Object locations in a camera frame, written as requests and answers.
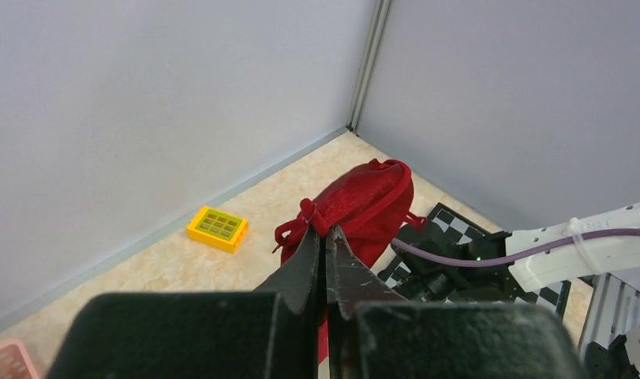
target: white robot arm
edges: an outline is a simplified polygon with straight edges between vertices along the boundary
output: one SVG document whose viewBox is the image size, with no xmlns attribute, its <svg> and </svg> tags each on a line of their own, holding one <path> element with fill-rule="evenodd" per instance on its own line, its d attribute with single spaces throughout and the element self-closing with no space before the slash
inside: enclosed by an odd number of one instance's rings
<svg viewBox="0 0 640 379">
<path fill-rule="evenodd" d="M 640 267 L 640 237 L 582 237 L 610 235 L 615 229 L 640 230 L 640 203 L 553 227 L 512 232 L 506 239 L 507 256 L 564 238 L 574 238 L 574 243 L 520 259 L 509 270 L 524 291 L 534 291 L 560 280 Z"/>
</svg>

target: robotic arm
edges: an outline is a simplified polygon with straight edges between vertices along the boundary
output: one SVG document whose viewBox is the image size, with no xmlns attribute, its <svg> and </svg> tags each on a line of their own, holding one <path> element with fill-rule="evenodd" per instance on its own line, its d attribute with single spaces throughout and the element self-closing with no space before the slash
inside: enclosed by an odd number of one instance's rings
<svg viewBox="0 0 640 379">
<path fill-rule="evenodd" d="M 417 274 L 411 281 L 431 300 L 505 300 L 570 278 L 640 267 L 640 203 L 551 227 L 500 232 L 462 246 L 433 227 L 418 239 L 410 230 L 399 237 L 412 246 L 394 240 L 395 252 Z M 609 350 L 620 357 L 615 362 L 632 366 L 640 376 L 640 326 Z"/>
<path fill-rule="evenodd" d="M 587 234 L 597 238 L 583 238 Z M 517 260 L 508 268 L 524 291 L 560 280 L 640 267 L 640 203 L 552 227 L 514 231 L 505 240 L 506 255 L 568 238 L 573 243 Z"/>
</svg>

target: yellow toy block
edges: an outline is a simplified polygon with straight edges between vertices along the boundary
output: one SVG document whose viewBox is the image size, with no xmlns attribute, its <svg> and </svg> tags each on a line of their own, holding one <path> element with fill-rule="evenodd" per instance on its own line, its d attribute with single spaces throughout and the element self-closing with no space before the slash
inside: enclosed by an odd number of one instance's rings
<svg viewBox="0 0 640 379">
<path fill-rule="evenodd" d="M 248 232 L 248 220 L 201 207 L 187 225 L 187 236 L 197 242 L 234 253 Z"/>
</svg>

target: gray wall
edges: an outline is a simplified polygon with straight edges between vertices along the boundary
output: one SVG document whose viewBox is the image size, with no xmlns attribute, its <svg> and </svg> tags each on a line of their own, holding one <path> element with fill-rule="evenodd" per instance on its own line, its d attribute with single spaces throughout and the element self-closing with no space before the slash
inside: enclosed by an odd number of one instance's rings
<svg viewBox="0 0 640 379">
<path fill-rule="evenodd" d="M 372 8 L 0 2 L 0 317 L 344 126 Z"/>
<path fill-rule="evenodd" d="M 510 229 L 640 201 L 640 0 L 393 2 L 358 132 Z"/>
</svg>

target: checkerboard pattern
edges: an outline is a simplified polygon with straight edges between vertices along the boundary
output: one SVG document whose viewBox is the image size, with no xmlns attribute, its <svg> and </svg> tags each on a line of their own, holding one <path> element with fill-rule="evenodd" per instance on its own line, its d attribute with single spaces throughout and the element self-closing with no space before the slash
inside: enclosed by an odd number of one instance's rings
<svg viewBox="0 0 640 379">
<path fill-rule="evenodd" d="M 438 203 L 431 213 L 429 213 L 428 222 L 436 223 L 449 238 L 460 245 L 471 242 L 488 233 L 485 229 L 482 229 L 441 203 Z M 404 285 L 404 280 L 408 276 L 410 276 L 410 270 L 403 264 L 401 258 L 398 256 L 394 258 L 386 269 L 378 273 L 378 277 L 395 291 Z M 563 317 L 570 289 L 571 282 L 565 280 L 563 282 L 553 283 L 538 291 L 528 292 L 522 297 L 515 298 L 514 303 L 537 304 L 555 312 L 559 317 Z M 419 294 L 414 300 L 426 301 L 423 294 Z"/>
</svg>

